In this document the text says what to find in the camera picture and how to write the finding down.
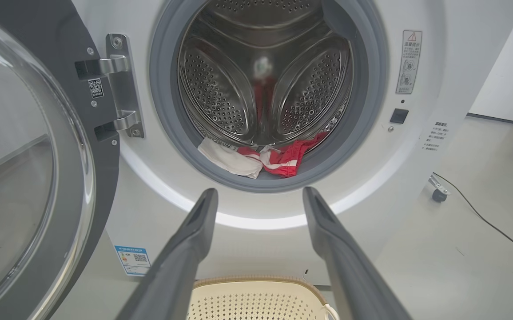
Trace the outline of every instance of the front-loading washing machine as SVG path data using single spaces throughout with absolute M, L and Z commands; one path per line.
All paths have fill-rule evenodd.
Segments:
M 329 285 L 305 186 L 376 260 L 512 26 L 504 1 L 0 0 L 0 143 L 15 139 L 0 166 L 45 146 L 51 176 L 2 264 L 0 318 L 51 314 L 104 227 L 144 275 L 207 188 L 219 207 L 197 278 Z M 237 176 L 198 150 L 312 138 L 289 178 Z

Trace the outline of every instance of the basket handle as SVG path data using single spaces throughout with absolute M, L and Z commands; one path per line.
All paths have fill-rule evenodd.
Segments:
M 325 313 L 323 315 L 325 320 L 329 320 L 329 316 L 331 316 L 331 318 L 333 318 L 333 320 L 339 320 L 339 314 L 329 304 L 324 304 L 323 305 L 323 312 Z

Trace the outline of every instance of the screw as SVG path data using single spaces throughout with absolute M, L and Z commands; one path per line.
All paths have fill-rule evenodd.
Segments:
M 122 39 L 120 39 L 120 37 L 114 37 L 111 41 L 111 44 L 114 49 L 122 49 Z

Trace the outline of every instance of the white cloth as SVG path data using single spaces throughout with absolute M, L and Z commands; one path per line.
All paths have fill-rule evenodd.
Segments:
M 212 163 L 238 176 L 256 179 L 262 170 L 262 162 L 259 160 L 243 156 L 236 150 L 222 146 L 209 138 L 203 139 L 197 150 Z

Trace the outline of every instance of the warning sticker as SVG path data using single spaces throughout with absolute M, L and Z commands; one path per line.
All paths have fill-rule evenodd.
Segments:
M 426 137 L 426 141 L 422 146 L 423 150 L 437 151 L 442 142 L 448 136 L 448 124 L 445 122 L 436 122 L 430 130 L 430 134 Z
M 93 99 L 104 97 L 104 91 L 102 91 L 102 82 L 100 79 L 89 80 L 88 87 L 90 88 L 90 95 L 92 95 Z
M 148 253 L 144 248 L 120 247 L 115 245 L 118 258 L 129 276 L 144 276 L 150 268 Z
M 418 59 L 422 47 L 422 31 L 402 31 L 402 60 L 396 93 L 411 94 L 418 71 Z

